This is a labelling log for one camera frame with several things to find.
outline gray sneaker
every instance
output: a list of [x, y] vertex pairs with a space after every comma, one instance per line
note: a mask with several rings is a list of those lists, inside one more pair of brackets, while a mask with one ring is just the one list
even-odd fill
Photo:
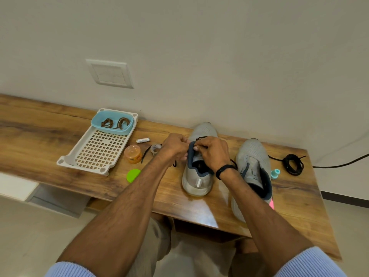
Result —
[[[268, 153], [258, 139], [249, 139], [242, 144], [236, 156], [238, 172], [247, 184], [269, 205], [272, 201], [270, 181], [270, 160]], [[245, 221], [240, 209], [232, 197], [233, 214]]]
[[187, 165], [182, 176], [182, 186], [188, 194], [193, 196], [204, 196], [213, 186], [214, 172], [206, 166], [201, 153], [193, 150], [196, 140], [207, 136], [218, 137], [218, 134], [209, 122], [204, 122], [198, 125], [189, 137], [191, 143], [188, 149]]

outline white battery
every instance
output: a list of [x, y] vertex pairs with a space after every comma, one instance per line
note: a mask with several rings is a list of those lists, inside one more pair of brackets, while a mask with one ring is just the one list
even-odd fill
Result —
[[145, 142], [149, 142], [149, 141], [150, 141], [150, 138], [143, 138], [143, 139], [137, 139], [136, 143], [139, 144], [139, 143], [145, 143]]

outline ribbed sleeve cuff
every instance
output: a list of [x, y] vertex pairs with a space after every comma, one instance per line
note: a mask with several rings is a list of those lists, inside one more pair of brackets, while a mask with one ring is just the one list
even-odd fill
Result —
[[61, 261], [50, 267], [45, 277], [95, 277], [95, 275], [76, 263]]
[[345, 277], [320, 248], [312, 247], [287, 262], [275, 277]]

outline orange jar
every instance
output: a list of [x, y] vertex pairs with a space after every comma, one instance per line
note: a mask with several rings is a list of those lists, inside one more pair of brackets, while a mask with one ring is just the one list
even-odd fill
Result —
[[142, 158], [141, 148], [138, 145], [130, 145], [124, 150], [124, 156], [131, 164], [139, 163]]

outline white plastic basket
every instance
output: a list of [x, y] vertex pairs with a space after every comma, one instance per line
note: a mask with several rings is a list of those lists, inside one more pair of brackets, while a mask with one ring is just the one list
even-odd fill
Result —
[[[116, 111], [102, 108], [98, 112], [107, 110]], [[128, 135], [107, 133], [91, 125], [70, 153], [61, 156], [57, 164], [108, 176], [109, 169], [117, 163], [133, 130], [136, 128], [138, 119], [138, 114], [136, 113], [116, 112], [127, 113], [133, 116], [134, 124]]]

